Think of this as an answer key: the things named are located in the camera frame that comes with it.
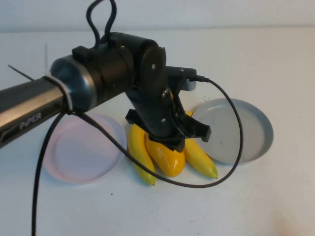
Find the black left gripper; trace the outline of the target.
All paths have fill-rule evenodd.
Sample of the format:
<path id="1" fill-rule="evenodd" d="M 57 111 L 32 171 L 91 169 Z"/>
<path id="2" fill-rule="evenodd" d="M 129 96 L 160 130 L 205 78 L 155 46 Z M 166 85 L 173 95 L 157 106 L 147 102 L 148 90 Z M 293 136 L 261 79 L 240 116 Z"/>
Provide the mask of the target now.
<path id="1" fill-rule="evenodd" d="M 144 129 L 147 140 L 161 145 L 173 142 L 172 149 L 177 152 L 183 151 L 186 139 L 209 140 L 210 127 L 186 114 L 177 91 L 168 87 L 160 92 L 133 88 L 126 95 L 135 108 L 126 119 Z"/>

